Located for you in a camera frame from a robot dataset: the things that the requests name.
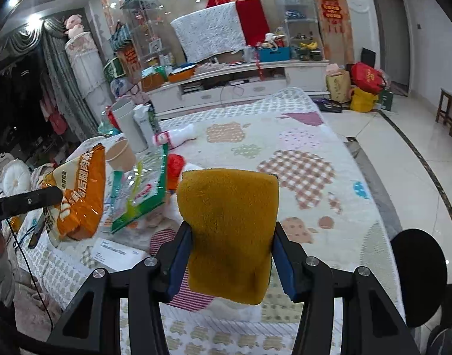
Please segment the orange yellow snack bag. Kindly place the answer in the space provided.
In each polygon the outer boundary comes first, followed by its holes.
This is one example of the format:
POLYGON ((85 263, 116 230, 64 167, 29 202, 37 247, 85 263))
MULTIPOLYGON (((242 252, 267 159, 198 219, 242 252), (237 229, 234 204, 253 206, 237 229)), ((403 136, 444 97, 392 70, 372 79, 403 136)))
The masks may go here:
POLYGON ((41 187, 57 187, 63 195, 59 204, 44 212, 54 246, 93 237, 104 211, 105 147, 98 143, 60 165, 43 178, 41 187))

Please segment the blue storage basket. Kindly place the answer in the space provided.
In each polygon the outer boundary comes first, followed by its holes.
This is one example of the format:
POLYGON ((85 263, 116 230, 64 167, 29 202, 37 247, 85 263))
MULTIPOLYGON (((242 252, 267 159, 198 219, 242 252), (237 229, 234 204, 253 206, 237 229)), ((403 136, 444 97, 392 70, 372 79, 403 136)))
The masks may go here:
POLYGON ((291 51, 289 46, 261 48, 258 49, 258 55, 261 62, 281 62, 291 59, 291 51))

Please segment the grey thermos bottle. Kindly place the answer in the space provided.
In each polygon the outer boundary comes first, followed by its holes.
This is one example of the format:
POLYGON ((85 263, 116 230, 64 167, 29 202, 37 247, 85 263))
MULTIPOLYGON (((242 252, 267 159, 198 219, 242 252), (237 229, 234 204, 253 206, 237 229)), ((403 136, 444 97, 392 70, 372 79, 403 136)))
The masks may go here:
POLYGON ((133 102, 125 97, 119 98, 111 107, 111 112, 130 148, 138 154, 147 150, 147 143, 133 118, 133 110, 133 102))

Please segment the white pink yogurt bottle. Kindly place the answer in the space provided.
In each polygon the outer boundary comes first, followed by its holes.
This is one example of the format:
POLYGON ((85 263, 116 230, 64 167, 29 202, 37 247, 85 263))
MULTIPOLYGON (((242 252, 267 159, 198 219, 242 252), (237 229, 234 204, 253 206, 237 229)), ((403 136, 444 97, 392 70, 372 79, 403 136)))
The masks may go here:
POLYGON ((162 131, 152 137, 152 142, 155 146, 167 145, 169 148, 173 149, 195 138, 196 130, 191 123, 183 128, 162 131))

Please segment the brown paper cup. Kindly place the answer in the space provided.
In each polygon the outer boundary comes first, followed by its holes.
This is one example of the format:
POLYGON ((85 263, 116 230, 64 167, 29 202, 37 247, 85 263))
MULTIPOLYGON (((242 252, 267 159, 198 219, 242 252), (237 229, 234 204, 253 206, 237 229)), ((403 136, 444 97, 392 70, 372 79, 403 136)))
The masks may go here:
POLYGON ((137 159, 127 139, 119 139, 105 152, 105 161, 114 171, 128 172, 137 164, 137 159))

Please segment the red cloth on TV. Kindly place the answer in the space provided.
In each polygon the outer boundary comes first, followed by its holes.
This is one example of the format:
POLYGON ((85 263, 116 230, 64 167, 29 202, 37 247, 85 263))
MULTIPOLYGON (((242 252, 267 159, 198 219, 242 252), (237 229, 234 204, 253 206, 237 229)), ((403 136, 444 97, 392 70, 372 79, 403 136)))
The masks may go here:
POLYGON ((261 0, 239 0, 236 2, 236 10, 247 45, 263 43, 270 29, 261 0))

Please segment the white quilted TV cover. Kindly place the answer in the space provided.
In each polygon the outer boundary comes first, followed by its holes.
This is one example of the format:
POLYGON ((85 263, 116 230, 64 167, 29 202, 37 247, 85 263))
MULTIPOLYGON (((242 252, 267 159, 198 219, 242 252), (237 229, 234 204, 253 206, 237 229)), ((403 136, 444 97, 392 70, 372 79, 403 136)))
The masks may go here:
POLYGON ((171 22, 187 62, 201 62, 246 46, 236 2, 186 14, 171 22))

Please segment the white TV cabinet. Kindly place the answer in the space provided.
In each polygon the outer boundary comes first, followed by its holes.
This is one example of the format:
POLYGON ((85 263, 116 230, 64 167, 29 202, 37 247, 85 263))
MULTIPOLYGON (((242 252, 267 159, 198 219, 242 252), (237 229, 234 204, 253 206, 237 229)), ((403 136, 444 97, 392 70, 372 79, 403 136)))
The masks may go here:
POLYGON ((178 83, 164 83, 147 93, 162 119, 213 107, 247 104, 297 87, 313 96, 328 96, 327 61, 288 60, 226 66, 198 73, 178 83))

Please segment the black trash bin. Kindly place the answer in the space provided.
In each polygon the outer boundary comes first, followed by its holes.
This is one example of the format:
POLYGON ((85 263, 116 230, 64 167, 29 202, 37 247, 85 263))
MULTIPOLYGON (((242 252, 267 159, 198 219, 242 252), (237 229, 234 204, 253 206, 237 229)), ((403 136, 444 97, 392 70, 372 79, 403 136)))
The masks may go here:
POLYGON ((391 241, 407 326, 427 323, 439 309, 448 282, 443 250, 429 233, 407 229, 391 241))

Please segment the white Escitalopram tablet box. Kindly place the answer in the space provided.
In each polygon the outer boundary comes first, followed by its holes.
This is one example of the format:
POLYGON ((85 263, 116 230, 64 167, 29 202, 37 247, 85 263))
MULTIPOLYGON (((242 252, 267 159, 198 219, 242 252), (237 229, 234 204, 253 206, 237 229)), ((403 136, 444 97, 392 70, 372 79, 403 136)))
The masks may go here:
POLYGON ((129 270, 147 257, 148 254, 142 250, 102 238, 95 241, 91 251, 93 260, 116 272, 129 270))

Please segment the green plastic snack bag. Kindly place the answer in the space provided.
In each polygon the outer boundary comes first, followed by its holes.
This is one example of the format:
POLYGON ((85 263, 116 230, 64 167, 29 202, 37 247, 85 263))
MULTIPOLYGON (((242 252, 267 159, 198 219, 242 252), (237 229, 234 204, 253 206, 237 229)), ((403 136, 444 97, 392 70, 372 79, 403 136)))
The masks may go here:
POLYGON ((113 172, 111 233, 117 233, 165 203, 168 147, 143 154, 128 172, 113 172))

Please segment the red gift bag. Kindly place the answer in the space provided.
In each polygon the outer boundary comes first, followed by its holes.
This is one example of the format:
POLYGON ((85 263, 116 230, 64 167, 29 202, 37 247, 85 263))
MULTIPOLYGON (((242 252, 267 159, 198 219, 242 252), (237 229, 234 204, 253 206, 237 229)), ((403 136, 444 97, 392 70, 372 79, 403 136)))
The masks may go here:
POLYGON ((363 62, 357 62, 352 66, 351 77, 359 89, 372 95, 378 95, 386 87, 383 73, 363 62))

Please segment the cardboard gift box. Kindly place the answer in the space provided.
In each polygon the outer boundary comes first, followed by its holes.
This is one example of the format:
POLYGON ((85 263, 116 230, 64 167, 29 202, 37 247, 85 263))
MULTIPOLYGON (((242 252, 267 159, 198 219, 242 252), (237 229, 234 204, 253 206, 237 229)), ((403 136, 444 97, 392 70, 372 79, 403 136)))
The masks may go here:
POLYGON ((348 71, 338 70, 327 75, 326 84, 331 100, 339 104, 350 101, 351 79, 348 71))

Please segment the red plastic wrapper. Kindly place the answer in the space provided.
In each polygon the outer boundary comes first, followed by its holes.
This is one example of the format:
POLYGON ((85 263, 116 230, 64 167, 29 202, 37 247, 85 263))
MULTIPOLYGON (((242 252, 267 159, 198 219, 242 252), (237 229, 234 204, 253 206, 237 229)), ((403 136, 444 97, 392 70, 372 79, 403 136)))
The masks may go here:
POLYGON ((175 191, 177 189, 178 181, 185 165, 186 162, 183 156, 173 153, 167 156, 166 189, 168 191, 175 191))

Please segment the brown wooden stool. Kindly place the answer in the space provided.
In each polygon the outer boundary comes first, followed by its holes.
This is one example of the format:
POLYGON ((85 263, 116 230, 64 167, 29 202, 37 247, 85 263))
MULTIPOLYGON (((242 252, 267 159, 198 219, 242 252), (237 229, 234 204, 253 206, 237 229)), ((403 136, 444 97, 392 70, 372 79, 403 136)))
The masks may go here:
POLYGON ((452 92, 440 89, 439 106, 437 108, 435 122, 443 121, 443 125, 448 125, 449 136, 452 136, 452 92))

